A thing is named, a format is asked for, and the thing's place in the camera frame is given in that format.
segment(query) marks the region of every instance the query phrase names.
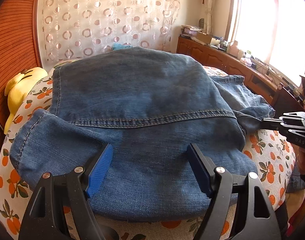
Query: jeans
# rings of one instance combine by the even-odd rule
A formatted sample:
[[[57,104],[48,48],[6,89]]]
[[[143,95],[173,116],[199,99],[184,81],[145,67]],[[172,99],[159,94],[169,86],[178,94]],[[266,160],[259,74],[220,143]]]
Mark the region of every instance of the jeans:
[[[225,100],[229,90],[233,100]],[[56,68],[50,113],[34,112],[15,137],[10,157],[34,187],[44,172],[67,173],[111,143],[113,160],[90,199],[94,213],[182,220],[203,215],[210,203],[188,163],[187,145],[196,143],[231,173],[257,172],[241,152],[243,132],[273,114],[239,76],[210,79],[191,57],[121,49]]]

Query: curtain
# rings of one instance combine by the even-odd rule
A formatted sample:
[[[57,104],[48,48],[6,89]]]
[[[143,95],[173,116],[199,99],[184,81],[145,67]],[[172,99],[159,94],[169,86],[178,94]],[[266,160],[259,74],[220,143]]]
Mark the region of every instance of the curtain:
[[[212,35],[212,10],[214,0],[204,0],[204,33]]]
[[[170,51],[171,28],[180,8],[180,0],[39,2],[43,67],[110,51],[114,43]]]

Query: blue gripper pad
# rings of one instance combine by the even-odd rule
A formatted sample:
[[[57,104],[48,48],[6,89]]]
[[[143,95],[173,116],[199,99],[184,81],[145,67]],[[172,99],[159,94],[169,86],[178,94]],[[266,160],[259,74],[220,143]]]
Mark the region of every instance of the blue gripper pad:
[[[109,165],[113,159],[113,146],[108,144],[103,150],[101,156],[98,158],[97,163],[94,165],[91,173],[88,177],[88,187],[86,194],[88,198],[91,198],[96,193],[108,171]]]
[[[188,145],[187,156],[201,192],[205,193],[207,197],[211,198],[213,195],[213,189],[210,185],[211,175],[208,173],[205,167],[208,166],[206,158],[204,157],[203,153],[199,150],[196,144]]]

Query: bed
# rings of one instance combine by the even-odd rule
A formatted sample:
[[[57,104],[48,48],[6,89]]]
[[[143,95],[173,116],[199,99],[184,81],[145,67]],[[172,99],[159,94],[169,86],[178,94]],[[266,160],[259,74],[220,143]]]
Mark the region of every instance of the bed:
[[[29,185],[21,180],[9,160],[9,150],[16,133],[39,108],[47,110],[51,106],[52,73],[41,79],[33,87],[7,132],[0,151],[0,222],[8,233],[18,239],[20,222],[31,196]],[[226,76],[219,69],[204,66],[209,75]],[[247,135],[243,153],[251,158],[258,169],[259,177],[276,210],[285,200],[285,189],[295,164],[295,154],[290,143],[277,131],[258,130]],[[229,236],[236,205],[229,208],[221,239]],[[65,215],[71,236],[78,239],[70,209],[65,207]],[[154,223],[127,223],[96,216],[97,221],[108,227],[109,239],[192,239],[197,232],[202,217],[183,221]]]

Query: stuffed animal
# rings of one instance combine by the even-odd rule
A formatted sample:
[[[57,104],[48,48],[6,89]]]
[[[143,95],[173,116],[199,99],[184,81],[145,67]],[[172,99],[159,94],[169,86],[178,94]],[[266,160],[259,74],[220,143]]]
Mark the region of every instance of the stuffed animal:
[[[46,76],[46,70],[41,67],[35,67],[25,71],[24,74],[17,74],[8,81],[5,87],[5,96],[8,95],[7,103],[9,112],[11,114],[6,121],[4,134],[7,134],[11,122],[14,120],[16,112],[18,111],[28,93],[40,79]]]

